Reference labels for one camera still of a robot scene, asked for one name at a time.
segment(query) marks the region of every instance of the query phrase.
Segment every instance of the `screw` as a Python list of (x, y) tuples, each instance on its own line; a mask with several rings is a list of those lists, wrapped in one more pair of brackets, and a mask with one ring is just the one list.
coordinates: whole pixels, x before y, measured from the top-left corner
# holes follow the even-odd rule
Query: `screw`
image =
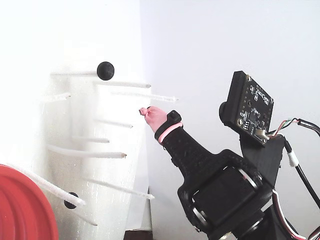
[(244, 121), (242, 120), (242, 118), (239, 118), (237, 123), (239, 126), (242, 126), (244, 124)]

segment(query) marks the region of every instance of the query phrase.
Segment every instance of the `white plastic stick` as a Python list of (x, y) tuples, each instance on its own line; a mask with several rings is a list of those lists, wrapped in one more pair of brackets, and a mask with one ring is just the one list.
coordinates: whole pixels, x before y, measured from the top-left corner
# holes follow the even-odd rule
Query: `white plastic stick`
[(101, 185), (101, 186), (105, 186), (105, 187), (108, 187), (108, 188), (112, 188), (112, 189), (115, 189), (115, 190), (118, 190), (118, 191), (121, 191), (121, 192), (125, 192), (125, 193), (128, 193), (128, 194), (134, 194), (134, 195), (146, 198), (146, 199), (152, 200), (152, 199), (155, 198), (152, 194), (147, 194), (147, 193), (144, 193), (144, 192), (131, 190), (131, 189), (128, 189), (128, 188), (125, 188), (125, 187), (122, 187), (122, 186), (116, 186), (116, 185), (113, 185), (113, 184), (105, 182), (105, 181), (99, 181), (99, 180), (94, 180), (94, 179), (89, 179), (89, 178), (85, 178), (85, 180), (88, 181), (88, 182), (91, 182), (91, 183), (94, 183), (94, 184), (98, 184), (98, 185)]
[(123, 159), (127, 155), (122, 152), (80, 151), (47, 144), (47, 149), (57, 154), (79, 158)]
[(71, 97), (71, 93), (70, 92), (65, 92), (65, 93), (62, 93), (62, 94), (44, 96), (41, 100), (44, 103), (53, 103), (53, 102), (67, 100), (70, 97)]
[(103, 143), (103, 144), (110, 143), (109, 139), (102, 138), (102, 137), (72, 136), (72, 139), (76, 141), (83, 141), (83, 142), (93, 142), (93, 143)]
[(132, 124), (123, 123), (123, 122), (119, 122), (119, 121), (110, 121), (110, 120), (105, 120), (105, 119), (96, 119), (95, 121), (102, 123), (102, 124), (109, 124), (109, 125), (114, 125), (114, 126), (128, 128), (128, 129), (132, 129), (134, 127)]
[(97, 71), (75, 71), (75, 72), (53, 72), (51, 76), (67, 76), (67, 77), (97, 77)]
[(142, 88), (149, 89), (151, 88), (150, 84), (140, 83), (140, 82), (130, 82), (130, 81), (97, 81), (97, 85), (103, 86), (115, 86), (115, 87), (131, 87), (131, 88)]
[(139, 93), (139, 92), (113, 91), (111, 93), (114, 94), (114, 95), (125, 95), (125, 96), (133, 96), (133, 97), (142, 97), (142, 98), (148, 98), (148, 99), (164, 101), (164, 102), (173, 102), (173, 103), (179, 100), (175, 96), (160, 96), (160, 95), (145, 94), (145, 93)]
[(92, 226), (98, 226), (98, 224), (96, 224), (94, 221), (92, 221), (91, 219), (87, 218), (87, 216), (84, 216), (84, 215), (78, 213), (75, 209), (70, 209), (69, 211), (72, 212), (77, 217), (79, 217), (80, 219), (82, 219), (83, 221), (87, 222), (88, 224), (90, 224)]
[(82, 200), (81, 198), (78, 198), (76, 196), (73, 196), (72, 194), (62, 190), (61, 188), (57, 187), (56, 185), (52, 184), (51, 182), (48, 182), (44, 178), (40, 177), (39, 175), (35, 174), (34, 172), (24, 169), (22, 167), (19, 167), (15, 164), (8, 163), (8, 166), (18, 170), (22, 174), (28, 176), (30, 179), (32, 179), (39, 187), (47, 190), (48, 192), (52, 193), (53, 195), (57, 196), (60, 199), (63, 199), (75, 206), (84, 206), (86, 205), (86, 202)]

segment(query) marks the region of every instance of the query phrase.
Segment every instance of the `wire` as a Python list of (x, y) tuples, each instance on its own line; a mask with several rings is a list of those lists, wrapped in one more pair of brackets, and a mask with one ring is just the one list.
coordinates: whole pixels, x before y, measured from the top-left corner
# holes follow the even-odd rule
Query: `wire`
[(282, 224), (282, 227), (290, 234), (290, 236), (296, 240), (306, 240), (304, 236), (297, 234), (287, 223), (284, 213), (282, 212), (282, 209), (280, 206), (279, 194), (274, 189), (272, 190), (272, 203), (275, 205), (275, 209), (276, 209), (275, 214), (279, 218), (280, 223)]
[(318, 127), (314, 123), (303, 120), (303, 119), (298, 119), (298, 125), (315, 131), (320, 137), (320, 127)]
[(284, 120), (282, 121), (282, 123), (280, 124), (280, 126), (278, 127), (277, 130), (273, 130), (267, 133), (267, 135), (272, 135), (272, 137), (274, 137), (275, 135), (277, 135), (277, 133), (281, 130), (281, 129), (285, 129), (287, 127), (290, 126), (290, 124), (292, 123), (298, 123), (298, 119), (294, 118), (294, 119), (290, 119), (290, 120)]
[(287, 140), (284, 141), (284, 147), (285, 147), (285, 150), (286, 150), (286, 152), (288, 153), (288, 156), (289, 156), (290, 166), (291, 167), (295, 167), (295, 169), (298, 172), (301, 180), (303, 181), (306, 189), (309, 191), (311, 197), (313, 198), (313, 200), (315, 201), (316, 205), (320, 209), (320, 199), (317, 196), (317, 194), (314, 191), (314, 189), (312, 188), (312, 186), (311, 186), (310, 182), (308, 181), (306, 175), (302, 171), (302, 168), (301, 168), (301, 166), (299, 164), (298, 158), (297, 158), (296, 154), (294, 153), (292, 147), (290, 146), (290, 144), (289, 144), (289, 142)]
[(315, 201), (316, 205), (318, 206), (318, 208), (320, 209), (320, 199), (317, 196), (315, 190), (312, 188), (310, 182), (308, 181), (306, 175), (304, 174), (304, 172), (301, 169), (300, 164), (298, 166), (295, 167), (296, 171), (298, 172), (300, 178), (302, 179), (306, 189), (308, 189), (311, 197), (313, 198), (313, 200)]

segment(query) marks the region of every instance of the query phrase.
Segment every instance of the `black mount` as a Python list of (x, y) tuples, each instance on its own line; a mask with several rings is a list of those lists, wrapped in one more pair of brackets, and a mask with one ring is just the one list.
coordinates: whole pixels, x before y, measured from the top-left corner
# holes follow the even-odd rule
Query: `black mount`
[[(172, 111), (167, 119), (156, 132), (157, 136), (180, 121), (181, 116)], [(241, 135), (241, 157), (228, 149), (212, 154), (182, 127), (170, 132), (162, 145), (184, 177), (178, 196), (191, 224), (205, 232), (209, 240), (219, 240), (229, 232), (238, 239), (251, 240), (254, 238), (249, 236), (258, 229), (266, 231), (274, 223), (279, 226), (272, 209), (263, 213), (261, 208), (271, 199), (284, 142), (285, 138), (280, 135), (260, 146), (253, 144), (250, 137)], [(283, 231), (274, 231), (271, 238), (259, 236), (255, 239), (290, 238)]]

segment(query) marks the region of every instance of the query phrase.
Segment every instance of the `pink rubber band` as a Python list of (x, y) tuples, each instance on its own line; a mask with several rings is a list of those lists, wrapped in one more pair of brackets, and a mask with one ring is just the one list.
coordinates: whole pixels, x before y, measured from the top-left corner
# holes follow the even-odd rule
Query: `pink rubber band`
[(163, 140), (165, 139), (166, 136), (168, 136), (169, 133), (171, 133), (173, 130), (182, 127), (183, 124), (182, 122), (178, 122), (170, 127), (168, 127), (159, 137), (158, 142), (161, 144), (163, 142)]

